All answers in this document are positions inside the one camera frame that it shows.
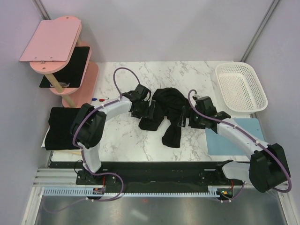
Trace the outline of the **black graphic t shirt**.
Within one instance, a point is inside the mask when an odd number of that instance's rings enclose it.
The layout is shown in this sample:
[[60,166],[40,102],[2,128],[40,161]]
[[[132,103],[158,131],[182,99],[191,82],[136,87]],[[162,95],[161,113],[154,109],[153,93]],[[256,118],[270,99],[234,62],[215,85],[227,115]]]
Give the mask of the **black graphic t shirt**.
[[142,118],[139,128],[147,131],[157,131],[164,119],[170,121],[162,137],[162,144],[170,148],[179,148],[181,127],[178,125],[183,107],[188,106],[188,99],[176,88],[157,89],[152,99],[155,100],[153,119]]

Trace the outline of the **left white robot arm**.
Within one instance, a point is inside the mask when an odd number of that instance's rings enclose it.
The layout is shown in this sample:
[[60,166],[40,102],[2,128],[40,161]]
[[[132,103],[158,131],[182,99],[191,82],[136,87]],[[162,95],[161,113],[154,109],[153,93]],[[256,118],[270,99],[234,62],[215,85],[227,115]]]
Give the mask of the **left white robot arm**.
[[103,173],[99,170],[101,160],[98,146],[103,135],[105,123],[124,113],[132,117],[153,119],[155,101],[150,100],[151,91],[139,84],[135,90],[122,93],[118,98],[98,107],[85,103],[79,109],[70,133],[72,144],[81,149],[83,165],[87,172],[87,180],[99,184]]

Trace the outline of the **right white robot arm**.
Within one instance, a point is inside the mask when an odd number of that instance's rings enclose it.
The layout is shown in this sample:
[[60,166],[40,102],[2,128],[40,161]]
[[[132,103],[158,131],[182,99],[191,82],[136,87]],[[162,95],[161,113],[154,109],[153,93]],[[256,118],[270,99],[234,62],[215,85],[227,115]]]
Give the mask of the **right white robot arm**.
[[248,163],[227,160],[217,165],[215,180],[226,184],[230,180],[250,182],[256,190],[264,193],[287,182],[287,189],[279,189],[288,193],[292,189],[291,175],[284,149],[278,143],[269,144],[238,125],[226,112],[218,112],[210,97],[194,96],[195,105],[188,102],[181,108],[178,125],[197,129],[210,129],[243,150]]

